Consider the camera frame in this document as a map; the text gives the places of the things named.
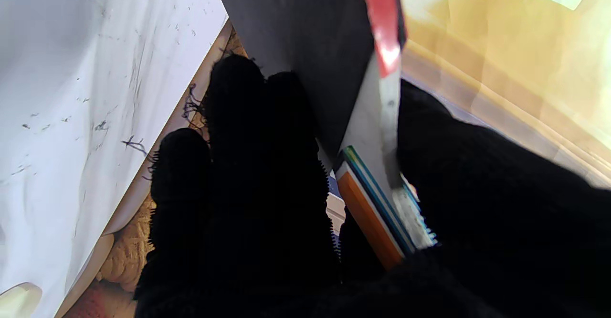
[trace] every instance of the white paper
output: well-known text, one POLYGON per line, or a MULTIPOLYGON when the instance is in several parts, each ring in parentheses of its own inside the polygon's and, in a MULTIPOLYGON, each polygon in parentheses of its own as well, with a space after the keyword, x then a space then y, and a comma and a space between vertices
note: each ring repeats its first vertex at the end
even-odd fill
POLYGON ((227 20, 221 0, 0 0, 0 292, 52 317, 227 20))

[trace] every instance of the ink scribble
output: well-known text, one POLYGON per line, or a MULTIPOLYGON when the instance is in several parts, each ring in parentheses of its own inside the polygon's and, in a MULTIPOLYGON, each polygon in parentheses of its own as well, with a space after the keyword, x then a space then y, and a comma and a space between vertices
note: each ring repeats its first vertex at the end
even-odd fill
POLYGON ((99 125, 97 125, 94 130, 96 131, 103 131, 103 130, 107 130, 108 127, 104 127, 106 125, 106 120, 102 121, 99 125))

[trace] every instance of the blue stripe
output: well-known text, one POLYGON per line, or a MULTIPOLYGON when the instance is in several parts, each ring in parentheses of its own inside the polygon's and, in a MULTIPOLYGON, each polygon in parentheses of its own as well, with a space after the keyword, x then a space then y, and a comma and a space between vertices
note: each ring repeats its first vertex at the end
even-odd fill
POLYGON ((360 157, 358 156, 358 153, 356 152, 356 150, 354 150, 352 146, 348 146, 347 148, 345 148, 343 152, 345 152, 347 158, 351 160, 348 162, 348 165, 354 172, 356 172, 357 176, 360 179, 361 185, 364 185, 365 191, 369 195, 369 198, 373 200, 374 205, 378 209, 378 213, 380 213, 380 215, 384 219, 384 222, 386 222, 386 226, 388 226, 388 228, 390 229, 390 232, 392 233, 393 237, 395 238, 395 241, 397 242, 397 244, 399 244, 403 253, 404 254, 412 253, 411 250, 412 248, 415 250, 415 246, 414 246, 414 242, 411 239, 410 234, 408 233, 408 231, 406 231, 405 226, 403 226, 403 222, 397 216, 397 212, 395 212, 395 210, 391 208, 388 199, 384 195, 384 192, 379 187, 378 183, 373 178, 373 175, 371 175, 371 172, 369 172, 369 169, 367 169, 367 166, 365 166, 362 159, 360 159, 360 157), (365 176, 362 173, 360 168, 354 166, 352 162, 354 162, 355 164, 356 163, 360 164, 363 170, 367 173, 367 176, 365 176), (375 192, 373 191, 373 188, 371 187, 369 183, 373 183, 373 185, 375 185, 376 189, 380 193, 379 196, 375 194, 375 192), (397 224, 394 224, 392 222, 392 218, 390 217, 390 214, 392 214, 397 224), (408 240, 404 240, 404 238, 401 237, 401 233, 399 232, 399 229, 401 229, 401 231, 407 237, 408 240))

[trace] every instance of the paper sheet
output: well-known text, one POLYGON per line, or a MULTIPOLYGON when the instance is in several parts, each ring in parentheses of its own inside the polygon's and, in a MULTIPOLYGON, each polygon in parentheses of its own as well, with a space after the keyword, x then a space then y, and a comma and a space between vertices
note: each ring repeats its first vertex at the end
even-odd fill
POLYGON ((227 20, 221 0, 0 0, 0 292, 51 317, 227 20))

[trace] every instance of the yellow wall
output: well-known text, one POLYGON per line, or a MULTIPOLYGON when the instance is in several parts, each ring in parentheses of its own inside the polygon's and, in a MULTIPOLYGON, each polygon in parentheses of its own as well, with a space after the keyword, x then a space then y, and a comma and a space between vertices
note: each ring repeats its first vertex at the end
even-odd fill
POLYGON ((410 42, 611 161, 611 0, 402 0, 410 42), (567 117, 573 124, 562 122, 567 117))

